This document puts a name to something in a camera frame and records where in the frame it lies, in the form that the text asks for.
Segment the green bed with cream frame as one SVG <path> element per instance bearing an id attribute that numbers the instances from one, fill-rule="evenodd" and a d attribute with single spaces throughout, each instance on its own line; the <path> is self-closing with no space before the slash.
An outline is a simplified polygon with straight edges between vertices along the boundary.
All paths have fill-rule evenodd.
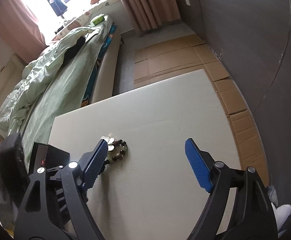
<path id="1" fill-rule="evenodd" d="M 110 16 L 99 25 L 98 36 L 85 35 L 85 44 L 77 55 L 67 62 L 54 76 L 46 90 L 30 106 L 20 133 L 25 159 L 29 160 L 35 142 L 49 141 L 54 119 L 112 95 L 114 72 L 120 41 L 117 26 Z M 0 107 L 13 88 L 22 80 L 25 66 L 9 62 L 0 72 Z M 5 138 L 0 135 L 0 144 Z"/>

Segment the black garment on bed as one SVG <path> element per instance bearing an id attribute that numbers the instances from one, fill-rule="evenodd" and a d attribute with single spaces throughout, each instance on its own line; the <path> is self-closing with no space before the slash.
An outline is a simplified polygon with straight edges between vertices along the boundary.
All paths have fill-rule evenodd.
<path id="1" fill-rule="evenodd" d="M 70 59 L 73 59 L 75 55 L 77 55 L 78 51 L 81 50 L 82 46 L 85 44 L 86 38 L 84 36 L 81 36 L 76 44 L 72 46 L 71 48 L 67 49 L 67 51 L 64 54 L 64 62 L 69 61 Z"/>

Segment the black square jewelry box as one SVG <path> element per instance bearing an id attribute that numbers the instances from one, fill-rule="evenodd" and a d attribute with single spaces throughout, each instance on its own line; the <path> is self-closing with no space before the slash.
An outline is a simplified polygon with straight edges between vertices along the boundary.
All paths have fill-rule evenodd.
<path id="1" fill-rule="evenodd" d="M 30 156 L 28 174 L 40 167 L 46 169 L 65 166 L 69 163 L 70 154 L 52 145 L 35 142 Z"/>

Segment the pink left curtain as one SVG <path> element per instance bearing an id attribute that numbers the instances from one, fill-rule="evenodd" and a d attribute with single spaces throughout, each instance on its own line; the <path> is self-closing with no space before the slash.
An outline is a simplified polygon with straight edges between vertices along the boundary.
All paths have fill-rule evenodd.
<path id="1" fill-rule="evenodd" d="M 22 0 L 0 0 L 0 36 L 26 63 L 46 48 L 36 16 Z"/>

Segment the dark wardrobe doors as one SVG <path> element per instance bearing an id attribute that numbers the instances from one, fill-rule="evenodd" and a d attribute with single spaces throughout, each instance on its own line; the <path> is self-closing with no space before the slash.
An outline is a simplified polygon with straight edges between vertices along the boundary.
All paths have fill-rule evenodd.
<path id="1" fill-rule="evenodd" d="M 177 0 L 241 91 L 263 142 L 270 180 L 291 205 L 291 0 Z"/>

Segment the green tissue pack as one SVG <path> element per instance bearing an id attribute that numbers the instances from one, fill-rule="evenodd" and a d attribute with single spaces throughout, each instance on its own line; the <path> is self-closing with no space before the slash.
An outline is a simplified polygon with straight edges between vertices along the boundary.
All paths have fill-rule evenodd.
<path id="1" fill-rule="evenodd" d="M 96 25 L 99 25 L 101 22 L 104 22 L 104 21 L 105 21 L 104 14 L 100 14 L 98 16 L 95 16 L 90 21 L 90 25 L 96 26 Z"/>

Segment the pink curtain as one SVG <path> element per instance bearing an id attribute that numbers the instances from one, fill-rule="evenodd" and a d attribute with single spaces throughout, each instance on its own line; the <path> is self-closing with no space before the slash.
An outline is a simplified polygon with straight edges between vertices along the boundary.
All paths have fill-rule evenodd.
<path id="1" fill-rule="evenodd" d="M 121 0 L 136 32 L 181 19 L 176 0 Z"/>
<path id="2" fill-rule="evenodd" d="M 0 36 L 26 63 L 46 48 L 36 16 L 22 0 L 0 0 Z"/>

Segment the white low table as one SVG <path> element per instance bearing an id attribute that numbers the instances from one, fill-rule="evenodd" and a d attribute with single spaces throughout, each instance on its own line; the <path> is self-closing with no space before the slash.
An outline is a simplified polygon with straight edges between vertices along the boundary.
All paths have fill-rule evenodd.
<path id="1" fill-rule="evenodd" d="M 197 70 L 58 116 L 49 143 L 78 160 L 101 137 L 126 141 L 87 193 L 88 208 L 106 239 L 186 239 L 208 198 L 184 145 L 240 168 L 224 109 L 204 70 Z"/>

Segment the light green crumpled duvet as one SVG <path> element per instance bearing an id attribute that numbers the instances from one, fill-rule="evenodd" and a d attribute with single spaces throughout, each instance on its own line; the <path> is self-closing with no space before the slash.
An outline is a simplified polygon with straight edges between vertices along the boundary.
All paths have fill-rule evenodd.
<path id="1" fill-rule="evenodd" d="M 65 53 L 82 36 L 98 36 L 103 27 L 78 27 L 58 40 L 52 48 L 23 70 L 22 80 L 13 88 L 0 107 L 0 135 L 7 137 L 22 125 L 30 106 L 37 100 L 57 74 L 64 62 Z"/>

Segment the pink right curtain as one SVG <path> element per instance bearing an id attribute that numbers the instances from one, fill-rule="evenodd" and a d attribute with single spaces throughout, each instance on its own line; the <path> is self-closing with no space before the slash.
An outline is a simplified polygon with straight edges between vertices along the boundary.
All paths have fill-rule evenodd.
<path id="1" fill-rule="evenodd" d="M 181 19 L 176 0 L 121 0 L 136 32 Z"/>

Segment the white slipper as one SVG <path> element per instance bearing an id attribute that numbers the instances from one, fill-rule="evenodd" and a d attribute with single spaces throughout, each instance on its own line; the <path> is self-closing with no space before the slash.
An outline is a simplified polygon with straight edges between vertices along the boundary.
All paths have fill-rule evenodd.
<path id="1" fill-rule="evenodd" d="M 273 203 L 271 203 L 271 205 L 275 214 L 278 238 L 280 238 L 281 235 L 286 231 L 286 229 L 281 228 L 288 219 L 288 217 L 291 215 L 291 205 L 284 204 L 279 207 L 275 207 Z"/>

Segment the flattened cardboard sheets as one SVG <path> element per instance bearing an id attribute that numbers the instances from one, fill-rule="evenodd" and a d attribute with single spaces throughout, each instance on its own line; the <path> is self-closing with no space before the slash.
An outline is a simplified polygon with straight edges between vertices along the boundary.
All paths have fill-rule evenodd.
<path id="1" fill-rule="evenodd" d="M 255 167 L 264 185 L 268 186 L 267 160 L 254 118 L 226 68 L 198 35 L 183 36 L 136 50 L 133 85 L 139 88 L 201 69 L 224 109 L 242 168 Z"/>

